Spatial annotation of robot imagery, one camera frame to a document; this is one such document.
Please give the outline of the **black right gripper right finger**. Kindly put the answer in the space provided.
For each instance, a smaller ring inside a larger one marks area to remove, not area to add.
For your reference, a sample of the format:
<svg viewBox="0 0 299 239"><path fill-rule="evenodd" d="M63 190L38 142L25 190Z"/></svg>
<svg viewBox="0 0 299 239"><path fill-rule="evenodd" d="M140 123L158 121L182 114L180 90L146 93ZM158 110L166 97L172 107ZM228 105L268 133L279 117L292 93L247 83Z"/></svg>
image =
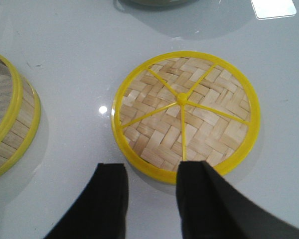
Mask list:
<svg viewBox="0 0 299 239"><path fill-rule="evenodd" d="M181 162L176 198L184 239L299 239L299 229L250 201L205 161Z"/></svg>

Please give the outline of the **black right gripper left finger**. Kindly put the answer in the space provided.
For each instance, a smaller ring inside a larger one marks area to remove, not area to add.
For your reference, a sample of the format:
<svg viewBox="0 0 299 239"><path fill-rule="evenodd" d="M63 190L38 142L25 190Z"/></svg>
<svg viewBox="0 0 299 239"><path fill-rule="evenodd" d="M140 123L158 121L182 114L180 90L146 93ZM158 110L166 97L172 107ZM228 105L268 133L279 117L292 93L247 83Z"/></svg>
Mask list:
<svg viewBox="0 0 299 239"><path fill-rule="evenodd" d="M99 163L74 204L48 239L124 239L128 174L123 164Z"/></svg>

